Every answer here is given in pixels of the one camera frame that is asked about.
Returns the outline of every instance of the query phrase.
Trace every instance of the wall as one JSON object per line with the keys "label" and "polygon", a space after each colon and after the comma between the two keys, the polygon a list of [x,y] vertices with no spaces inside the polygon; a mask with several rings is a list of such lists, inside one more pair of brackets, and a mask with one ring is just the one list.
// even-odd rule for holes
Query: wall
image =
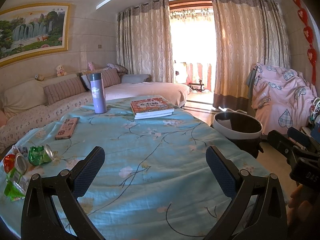
{"label": "wall", "polygon": [[56,76],[63,64],[68,73],[116,63],[116,14],[96,11],[91,4],[73,4],[70,11],[68,51],[33,57],[0,68],[0,95],[9,87],[33,78],[37,73]]}
{"label": "wall", "polygon": [[[311,82],[312,66],[307,56],[307,50],[310,48],[308,41],[303,34],[304,23],[298,17],[298,6],[292,0],[282,0],[282,13],[287,26],[289,36],[289,48],[291,54],[291,68],[303,73],[304,78]],[[314,30],[314,47],[317,50],[318,61],[316,65],[317,82],[316,90],[320,94],[320,54],[319,54],[319,29],[316,25],[313,27],[312,20],[309,18],[309,26]]]}

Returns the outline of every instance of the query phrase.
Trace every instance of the red book cover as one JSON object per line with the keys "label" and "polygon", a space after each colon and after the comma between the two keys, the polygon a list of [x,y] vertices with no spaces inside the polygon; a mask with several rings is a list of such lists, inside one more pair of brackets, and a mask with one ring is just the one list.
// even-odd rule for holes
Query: red book cover
{"label": "red book cover", "polygon": [[163,110],[174,110],[172,106],[163,98],[151,98],[131,102],[134,114],[143,114]]}

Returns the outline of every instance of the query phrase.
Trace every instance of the screw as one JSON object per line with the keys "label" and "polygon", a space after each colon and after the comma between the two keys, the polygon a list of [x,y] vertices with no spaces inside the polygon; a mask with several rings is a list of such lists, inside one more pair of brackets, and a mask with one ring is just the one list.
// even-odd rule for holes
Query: screw
{"label": "screw", "polygon": [[37,173],[36,173],[36,174],[33,174],[31,178],[32,178],[33,180],[36,180],[36,179],[39,178],[39,174],[37,174]]}
{"label": "screw", "polygon": [[61,172],[60,172],[60,175],[61,176],[67,176],[69,174],[69,170],[62,170]]}
{"label": "screw", "polygon": [[249,175],[249,171],[247,171],[247,170],[241,170],[241,171],[240,171],[240,174],[241,174],[242,176],[248,176],[248,175]]}
{"label": "screw", "polygon": [[270,177],[273,178],[273,179],[278,179],[278,176],[276,174],[274,174],[274,173],[271,173]]}

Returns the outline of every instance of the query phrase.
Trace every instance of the gray towel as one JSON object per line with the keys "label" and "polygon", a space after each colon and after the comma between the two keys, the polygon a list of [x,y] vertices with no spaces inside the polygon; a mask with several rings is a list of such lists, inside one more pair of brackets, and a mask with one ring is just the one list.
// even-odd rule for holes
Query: gray towel
{"label": "gray towel", "polygon": [[249,91],[248,91],[249,99],[252,99],[253,84],[254,84],[254,79],[256,77],[256,73],[257,73],[256,69],[251,70],[247,77],[247,81],[245,83],[249,87]]}

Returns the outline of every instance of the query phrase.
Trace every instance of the purple thermos bottle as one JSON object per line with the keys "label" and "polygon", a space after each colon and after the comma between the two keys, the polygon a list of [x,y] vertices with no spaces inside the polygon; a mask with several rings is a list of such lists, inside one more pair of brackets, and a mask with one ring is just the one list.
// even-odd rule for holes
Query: purple thermos bottle
{"label": "purple thermos bottle", "polygon": [[100,72],[89,74],[91,92],[96,114],[107,112],[106,97],[103,89],[102,76]]}

